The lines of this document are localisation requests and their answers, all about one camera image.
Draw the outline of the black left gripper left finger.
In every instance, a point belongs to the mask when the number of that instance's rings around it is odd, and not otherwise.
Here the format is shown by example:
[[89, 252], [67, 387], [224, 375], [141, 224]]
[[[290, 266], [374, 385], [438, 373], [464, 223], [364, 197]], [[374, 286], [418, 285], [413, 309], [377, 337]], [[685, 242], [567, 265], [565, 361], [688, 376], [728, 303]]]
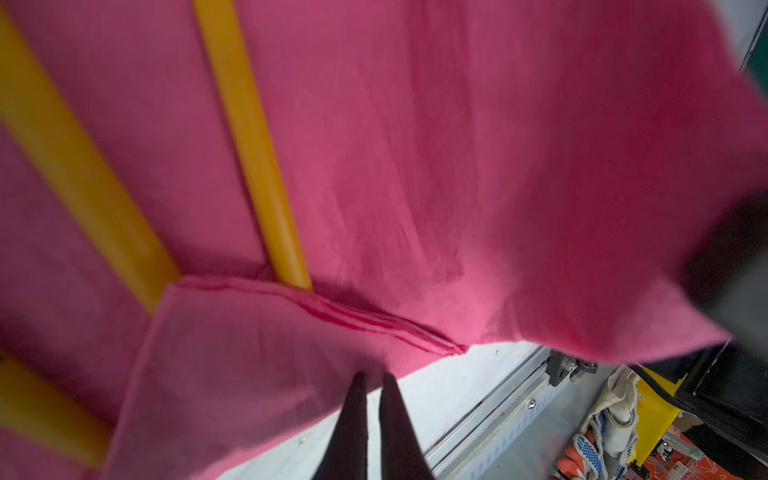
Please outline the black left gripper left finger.
[[327, 449], [313, 480], [367, 478], [367, 384], [358, 372], [345, 396]]

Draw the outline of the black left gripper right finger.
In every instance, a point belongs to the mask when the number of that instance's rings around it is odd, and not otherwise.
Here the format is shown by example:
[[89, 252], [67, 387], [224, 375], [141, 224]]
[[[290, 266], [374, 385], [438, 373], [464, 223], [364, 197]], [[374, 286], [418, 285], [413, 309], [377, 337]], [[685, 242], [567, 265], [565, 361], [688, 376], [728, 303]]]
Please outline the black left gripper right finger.
[[433, 480], [394, 375], [383, 375], [379, 405], [384, 480]]

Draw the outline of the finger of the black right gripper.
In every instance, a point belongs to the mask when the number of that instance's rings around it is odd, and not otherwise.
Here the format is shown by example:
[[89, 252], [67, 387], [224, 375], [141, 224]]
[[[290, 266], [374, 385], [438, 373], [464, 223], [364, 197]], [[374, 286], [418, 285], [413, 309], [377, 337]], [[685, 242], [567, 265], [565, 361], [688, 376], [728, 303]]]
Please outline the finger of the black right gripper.
[[731, 206], [683, 270], [690, 302], [755, 356], [767, 358], [767, 193]]

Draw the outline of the orange plastic knife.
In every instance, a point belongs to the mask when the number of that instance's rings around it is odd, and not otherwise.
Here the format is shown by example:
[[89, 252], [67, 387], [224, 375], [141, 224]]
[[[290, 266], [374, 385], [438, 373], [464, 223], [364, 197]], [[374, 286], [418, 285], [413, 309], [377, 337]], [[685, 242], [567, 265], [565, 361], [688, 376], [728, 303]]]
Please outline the orange plastic knife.
[[232, 1], [195, 1], [193, 8], [274, 274], [283, 285], [310, 291], [311, 277], [236, 7]]

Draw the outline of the pink paper napkin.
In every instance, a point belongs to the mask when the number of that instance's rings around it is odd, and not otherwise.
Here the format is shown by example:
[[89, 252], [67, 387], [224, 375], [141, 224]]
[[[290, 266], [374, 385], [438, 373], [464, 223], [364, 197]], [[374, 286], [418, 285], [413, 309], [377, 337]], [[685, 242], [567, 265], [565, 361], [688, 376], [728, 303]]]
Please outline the pink paper napkin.
[[724, 342], [676, 281], [767, 186], [702, 1], [240, 1], [314, 288], [275, 282], [188, 1], [5, 1], [182, 273], [150, 315], [1, 131], [1, 347], [117, 427], [107, 479], [213, 479], [408, 375], [531, 341]]

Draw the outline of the yellow plastic spoon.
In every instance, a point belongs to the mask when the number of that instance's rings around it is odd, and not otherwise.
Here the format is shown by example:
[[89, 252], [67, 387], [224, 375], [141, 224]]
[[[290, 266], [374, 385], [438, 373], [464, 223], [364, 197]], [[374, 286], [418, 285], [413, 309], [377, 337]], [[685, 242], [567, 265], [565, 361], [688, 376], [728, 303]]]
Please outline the yellow plastic spoon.
[[1, 355], [1, 427], [101, 470], [112, 429], [20, 361]]

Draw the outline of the orange plastic fork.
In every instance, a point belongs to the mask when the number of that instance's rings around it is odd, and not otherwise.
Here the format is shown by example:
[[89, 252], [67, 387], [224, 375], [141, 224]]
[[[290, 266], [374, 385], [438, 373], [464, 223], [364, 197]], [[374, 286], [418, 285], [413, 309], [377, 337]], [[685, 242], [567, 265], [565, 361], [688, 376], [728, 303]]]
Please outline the orange plastic fork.
[[7, 12], [1, 122], [120, 280], [155, 313], [180, 271]]

